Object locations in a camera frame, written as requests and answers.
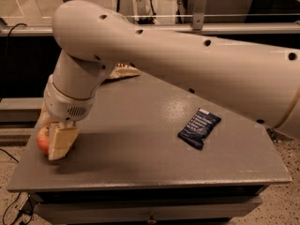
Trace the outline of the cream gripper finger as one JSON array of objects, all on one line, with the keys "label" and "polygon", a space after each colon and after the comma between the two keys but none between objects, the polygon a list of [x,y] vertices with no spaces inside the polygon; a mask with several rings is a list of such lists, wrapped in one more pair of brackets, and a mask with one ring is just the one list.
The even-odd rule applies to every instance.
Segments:
[{"label": "cream gripper finger", "polygon": [[49,127],[48,159],[64,158],[79,134],[75,122],[51,123]]},{"label": "cream gripper finger", "polygon": [[45,104],[42,104],[39,118],[37,120],[38,128],[49,128],[54,120],[51,118]]}]

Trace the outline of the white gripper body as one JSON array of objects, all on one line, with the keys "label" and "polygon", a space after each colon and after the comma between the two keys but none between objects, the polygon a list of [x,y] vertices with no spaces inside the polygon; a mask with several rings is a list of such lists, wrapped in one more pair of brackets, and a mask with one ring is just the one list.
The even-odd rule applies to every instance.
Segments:
[{"label": "white gripper body", "polygon": [[91,111],[95,103],[93,97],[76,99],[62,94],[53,83],[53,75],[47,81],[44,90],[44,104],[54,121],[80,121]]}]

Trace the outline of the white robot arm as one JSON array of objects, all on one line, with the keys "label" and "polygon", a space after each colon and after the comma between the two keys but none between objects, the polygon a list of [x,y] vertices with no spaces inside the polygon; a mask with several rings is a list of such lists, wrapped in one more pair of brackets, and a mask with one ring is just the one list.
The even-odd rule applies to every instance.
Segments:
[{"label": "white robot arm", "polygon": [[253,121],[300,139],[300,52],[169,30],[144,29],[123,15],[73,0],[52,17],[61,52],[44,90],[37,146],[50,160],[74,144],[77,122],[119,64],[192,89]]}]

